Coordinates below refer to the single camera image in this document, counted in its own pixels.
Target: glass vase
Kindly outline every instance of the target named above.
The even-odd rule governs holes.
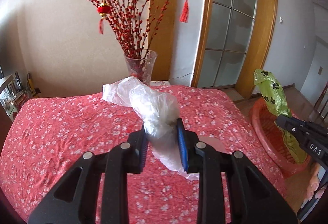
[[[143,59],[134,59],[127,56],[124,57],[128,67],[129,75],[136,77],[142,83],[150,86],[151,74],[153,73],[157,53],[149,50],[145,54],[146,56]]]

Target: green plastic bag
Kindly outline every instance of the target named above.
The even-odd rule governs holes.
[[[271,72],[256,69],[254,72],[254,85],[257,85],[260,88],[261,94],[265,99],[268,110],[271,114],[275,116],[292,116],[287,105],[284,90]],[[295,162],[297,164],[303,163],[307,154],[300,148],[300,144],[296,138],[286,130],[283,130],[282,137],[284,144],[288,148]]]

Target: beige wall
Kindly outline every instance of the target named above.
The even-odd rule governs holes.
[[[109,25],[85,0],[0,0],[0,64],[32,73],[43,97],[100,92],[128,75]]]

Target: wooden door frame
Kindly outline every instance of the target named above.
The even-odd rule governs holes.
[[[203,58],[207,43],[209,24],[213,0],[205,0],[203,23],[201,28],[200,44],[198,47],[195,71],[191,82],[192,87],[197,87]],[[253,32],[248,46],[248,51],[239,74],[235,89],[244,98],[250,98],[254,89],[253,74],[256,68],[263,68],[271,44],[274,24],[276,21],[278,0],[257,0],[257,9]]]
[[[155,5],[158,5],[161,8],[165,1],[166,0],[155,0]],[[158,54],[151,80],[168,80],[170,77],[177,0],[170,0],[170,4],[167,8],[168,9],[165,11],[160,27],[156,31],[157,35],[153,38],[150,47],[151,50]],[[155,10],[155,6],[150,10],[152,17],[159,16],[159,10],[157,10],[156,13]]]

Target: silver screw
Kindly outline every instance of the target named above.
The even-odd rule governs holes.
[[[244,154],[240,151],[234,152],[233,154],[235,158],[243,158]]]
[[[198,142],[198,143],[196,143],[196,147],[198,149],[204,149],[206,147],[206,144],[203,142]]]
[[[130,148],[130,146],[131,145],[129,143],[127,143],[127,142],[121,144],[121,148],[122,149],[128,149],[128,148]]]
[[[84,159],[90,159],[90,158],[92,158],[92,156],[93,156],[93,154],[91,152],[85,152],[83,154]]]

